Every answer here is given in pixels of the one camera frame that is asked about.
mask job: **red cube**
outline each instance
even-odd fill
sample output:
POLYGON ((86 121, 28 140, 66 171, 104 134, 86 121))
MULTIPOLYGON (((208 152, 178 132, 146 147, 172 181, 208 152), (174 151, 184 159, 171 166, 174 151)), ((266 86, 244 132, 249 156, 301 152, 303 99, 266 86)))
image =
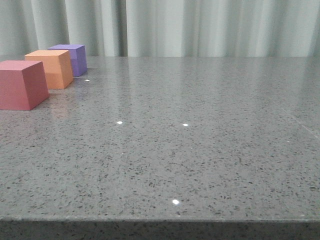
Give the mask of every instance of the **red cube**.
POLYGON ((0 62, 0 110, 31 110, 48 97, 42 61, 0 62))

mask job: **table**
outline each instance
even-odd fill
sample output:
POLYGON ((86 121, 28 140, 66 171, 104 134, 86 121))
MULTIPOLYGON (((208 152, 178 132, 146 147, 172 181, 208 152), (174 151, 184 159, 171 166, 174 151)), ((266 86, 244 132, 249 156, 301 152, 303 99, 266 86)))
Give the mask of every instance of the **table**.
POLYGON ((87 63, 34 110, 0 111, 0 239, 56 222, 320 235, 319 58, 87 63))

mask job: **curtain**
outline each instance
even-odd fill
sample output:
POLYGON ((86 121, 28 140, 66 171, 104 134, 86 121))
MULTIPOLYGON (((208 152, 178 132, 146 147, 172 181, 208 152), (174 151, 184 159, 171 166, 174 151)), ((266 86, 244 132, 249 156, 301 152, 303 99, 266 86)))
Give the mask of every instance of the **curtain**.
POLYGON ((320 0, 0 0, 0 55, 318 56, 319 23, 320 0))

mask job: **white light spot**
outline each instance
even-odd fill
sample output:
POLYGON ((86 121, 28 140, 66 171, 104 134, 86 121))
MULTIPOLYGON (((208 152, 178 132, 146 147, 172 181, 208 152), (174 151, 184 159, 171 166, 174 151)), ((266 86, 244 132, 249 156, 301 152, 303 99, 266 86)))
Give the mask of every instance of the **white light spot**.
POLYGON ((173 203, 174 205, 178 205, 178 204, 179 204, 179 201, 178 201, 177 199, 174 199, 174 200, 172 200, 172 203, 173 203))

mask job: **cube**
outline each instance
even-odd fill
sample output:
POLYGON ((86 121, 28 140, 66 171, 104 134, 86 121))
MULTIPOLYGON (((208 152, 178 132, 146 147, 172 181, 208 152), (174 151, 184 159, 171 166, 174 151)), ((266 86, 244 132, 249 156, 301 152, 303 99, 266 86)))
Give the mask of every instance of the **cube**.
POLYGON ((0 62, 0 110, 31 110, 48 97, 41 61, 0 62))
POLYGON ((74 80, 68 50, 37 50, 24 59, 43 62, 48 89, 65 89, 74 80))
POLYGON ((69 50, 72 72, 74 77, 79 77, 87 71, 87 59, 85 45, 59 44, 49 47, 48 50, 69 50))

